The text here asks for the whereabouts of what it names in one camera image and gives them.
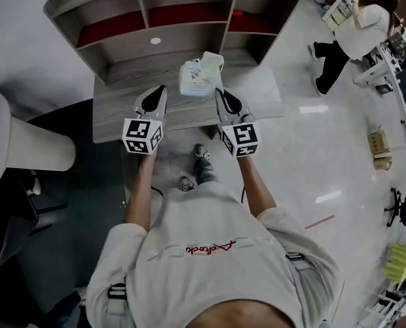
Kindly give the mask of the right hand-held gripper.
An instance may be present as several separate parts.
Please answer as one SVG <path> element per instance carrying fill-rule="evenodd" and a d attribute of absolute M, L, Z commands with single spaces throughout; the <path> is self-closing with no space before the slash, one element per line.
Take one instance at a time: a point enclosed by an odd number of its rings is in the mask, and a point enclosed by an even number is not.
<path fill-rule="evenodd" d="M 215 89 L 219 121 L 218 132 L 229 153 L 234 158 L 250 156 L 260 145 L 260 126 L 255 121 L 247 101 L 233 90 Z"/>

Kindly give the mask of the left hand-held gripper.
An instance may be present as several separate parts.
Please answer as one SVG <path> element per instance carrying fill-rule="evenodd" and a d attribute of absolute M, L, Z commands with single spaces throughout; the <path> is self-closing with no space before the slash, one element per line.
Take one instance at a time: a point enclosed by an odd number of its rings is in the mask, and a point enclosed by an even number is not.
<path fill-rule="evenodd" d="M 122 141 L 128 153 L 151 155 L 164 138 L 167 88 L 152 87 L 140 95 L 124 119 Z"/>

